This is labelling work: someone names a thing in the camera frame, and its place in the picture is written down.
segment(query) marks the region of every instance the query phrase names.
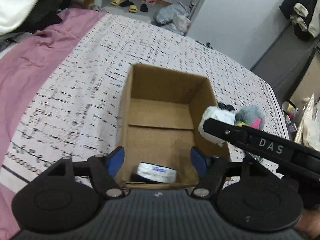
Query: bed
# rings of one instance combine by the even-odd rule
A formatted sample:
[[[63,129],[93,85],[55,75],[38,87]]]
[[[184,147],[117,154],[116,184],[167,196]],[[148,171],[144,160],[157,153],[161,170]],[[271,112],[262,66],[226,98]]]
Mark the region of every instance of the bed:
[[[114,149],[120,94],[136,62],[207,76],[218,101],[259,106],[264,131],[289,138],[271,87],[220,52],[123,16],[67,9],[60,17],[0,59],[3,203],[63,156],[82,161]],[[244,157],[229,150],[232,161]]]

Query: white wall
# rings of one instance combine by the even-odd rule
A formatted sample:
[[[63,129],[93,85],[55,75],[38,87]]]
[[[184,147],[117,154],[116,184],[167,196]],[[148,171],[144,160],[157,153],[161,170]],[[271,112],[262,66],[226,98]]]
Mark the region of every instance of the white wall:
[[[288,23],[283,0],[204,0],[187,33],[250,69]]]

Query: pink blanket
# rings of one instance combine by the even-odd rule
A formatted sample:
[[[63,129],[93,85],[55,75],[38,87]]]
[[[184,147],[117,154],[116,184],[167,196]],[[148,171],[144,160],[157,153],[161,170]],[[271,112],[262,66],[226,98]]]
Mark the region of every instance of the pink blanket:
[[[59,14],[62,23],[38,31],[0,60],[0,163],[34,95],[103,15],[92,10],[67,9]],[[0,240],[9,239],[19,230],[11,213],[13,196],[0,184]]]

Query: person's hand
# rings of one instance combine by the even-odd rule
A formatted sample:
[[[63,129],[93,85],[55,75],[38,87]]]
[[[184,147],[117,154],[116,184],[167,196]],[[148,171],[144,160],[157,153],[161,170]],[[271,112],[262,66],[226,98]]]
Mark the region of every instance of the person's hand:
[[[305,209],[295,228],[309,234],[312,238],[320,236],[320,211]]]

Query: black slipper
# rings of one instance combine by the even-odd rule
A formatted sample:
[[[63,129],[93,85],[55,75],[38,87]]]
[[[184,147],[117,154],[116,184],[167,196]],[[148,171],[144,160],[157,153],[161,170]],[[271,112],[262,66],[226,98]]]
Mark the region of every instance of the black slipper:
[[[145,3],[143,3],[143,4],[140,6],[140,11],[142,11],[142,12],[148,12],[148,5],[146,5]]]
[[[126,0],[126,1],[124,1],[124,2],[122,2],[122,3],[120,3],[120,7],[128,7],[128,6],[130,6],[130,5],[133,5],[134,3],[133,2],[130,2],[129,0]]]

